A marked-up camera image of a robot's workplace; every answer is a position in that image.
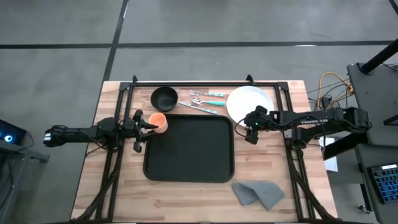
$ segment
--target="fork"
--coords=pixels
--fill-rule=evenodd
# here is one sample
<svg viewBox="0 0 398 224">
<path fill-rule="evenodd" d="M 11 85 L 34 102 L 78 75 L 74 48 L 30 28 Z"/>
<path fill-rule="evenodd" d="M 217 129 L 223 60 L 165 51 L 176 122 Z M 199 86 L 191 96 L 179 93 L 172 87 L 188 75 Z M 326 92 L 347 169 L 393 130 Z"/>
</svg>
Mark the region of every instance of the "fork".
<svg viewBox="0 0 398 224">
<path fill-rule="evenodd" d="M 195 91 L 195 90 L 190 90 L 189 94 L 191 94 L 192 96 L 200 96 L 200 95 L 219 96 L 219 97 L 224 97 L 225 96 L 224 93 L 201 93 L 201 92 Z"/>
<path fill-rule="evenodd" d="M 203 100 L 202 101 L 202 100 L 200 100 L 197 97 L 192 98 L 192 102 L 194 104 L 197 104 L 197 105 L 200 105 L 201 103 L 207 103 L 207 104 L 210 104 L 210 105 L 225 106 L 225 102 L 222 102 L 222 101 L 210 101 L 210 100 Z"/>
</svg>

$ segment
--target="knife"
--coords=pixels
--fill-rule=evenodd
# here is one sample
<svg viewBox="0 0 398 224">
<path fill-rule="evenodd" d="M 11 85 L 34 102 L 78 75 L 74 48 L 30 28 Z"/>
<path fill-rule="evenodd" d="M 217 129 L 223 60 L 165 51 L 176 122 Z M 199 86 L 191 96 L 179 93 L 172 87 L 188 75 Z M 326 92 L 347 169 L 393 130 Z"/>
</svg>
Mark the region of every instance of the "knife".
<svg viewBox="0 0 398 224">
<path fill-rule="evenodd" d="M 212 111 L 212 110 L 200 108 L 200 107 L 197 107 L 197 106 L 192 106 L 192 104 L 190 104 L 190 103 L 186 103 L 186 102 L 181 102 L 180 101 L 180 104 L 185 105 L 185 106 L 189 106 L 191 108 L 195 108 L 195 109 L 198 109 L 198 110 L 201 110 L 201 111 L 206 111 L 206 112 L 209 112 L 209 113 L 212 113 L 212 114 L 218 114 L 217 111 Z"/>
</svg>

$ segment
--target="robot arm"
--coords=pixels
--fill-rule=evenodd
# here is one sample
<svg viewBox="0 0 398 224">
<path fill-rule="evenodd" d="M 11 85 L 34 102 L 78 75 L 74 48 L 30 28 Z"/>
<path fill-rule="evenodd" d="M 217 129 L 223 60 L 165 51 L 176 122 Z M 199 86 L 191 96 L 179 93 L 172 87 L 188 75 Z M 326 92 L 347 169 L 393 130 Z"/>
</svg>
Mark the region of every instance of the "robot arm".
<svg viewBox="0 0 398 224">
<path fill-rule="evenodd" d="M 363 133 L 372 125 L 368 113 L 359 108 L 333 108 L 325 111 L 311 111 L 294 113 L 291 111 L 270 111 L 257 106 L 256 110 L 246 115 L 245 140 L 257 144 L 259 131 L 286 131 L 292 130 L 291 143 L 293 147 L 304 149 L 313 138 L 340 131 Z M 296 128 L 303 124 L 320 124 L 312 128 Z"/>
<path fill-rule="evenodd" d="M 155 134 L 153 131 L 143 133 L 142 128 L 154 129 L 157 126 L 146 123 L 142 119 L 142 111 L 137 110 L 133 118 L 125 120 L 123 124 L 119 124 L 114 118 L 105 118 L 90 128 L 52 126 L 46 130 L 43 143 L 47 147 L 56 147 L 68 142 L 95 142 L 110 150 L 115 148 L 120 138 L 135 138 L 134 150 L 141 152 L 141 142 Z"/>
</svg>

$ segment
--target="blue light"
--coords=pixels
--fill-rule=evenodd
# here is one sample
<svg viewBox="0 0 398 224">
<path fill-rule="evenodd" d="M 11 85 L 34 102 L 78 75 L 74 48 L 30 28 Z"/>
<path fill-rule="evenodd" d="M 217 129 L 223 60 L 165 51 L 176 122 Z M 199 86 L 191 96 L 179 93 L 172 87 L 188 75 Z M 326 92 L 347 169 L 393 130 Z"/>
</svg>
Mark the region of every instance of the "blue light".
<svg viewBox="0 0 398 224">
<path fill-rule="evenodd" d="M 12 136 L 6 136 L 6 137 L 4 137 L 4 140 L 6 140 L 6 142 L 11 142 Z"/>
</svg>

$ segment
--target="orange cup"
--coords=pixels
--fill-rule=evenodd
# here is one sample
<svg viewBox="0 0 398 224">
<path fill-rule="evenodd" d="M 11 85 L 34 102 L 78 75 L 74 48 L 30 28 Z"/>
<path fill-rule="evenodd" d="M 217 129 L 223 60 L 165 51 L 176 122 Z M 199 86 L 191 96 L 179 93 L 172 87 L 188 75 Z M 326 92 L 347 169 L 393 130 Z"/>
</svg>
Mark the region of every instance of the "orange cup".
<svg viewBox="0 0 398 224">
<path fill-rule="evenodd" d="M 148 119 L 148 123 L 158 126 L 154 131 L 159 134 L 165 132 L 168 127 L 166 116 L 162 113 L 152 114 Z"/>
</svg>

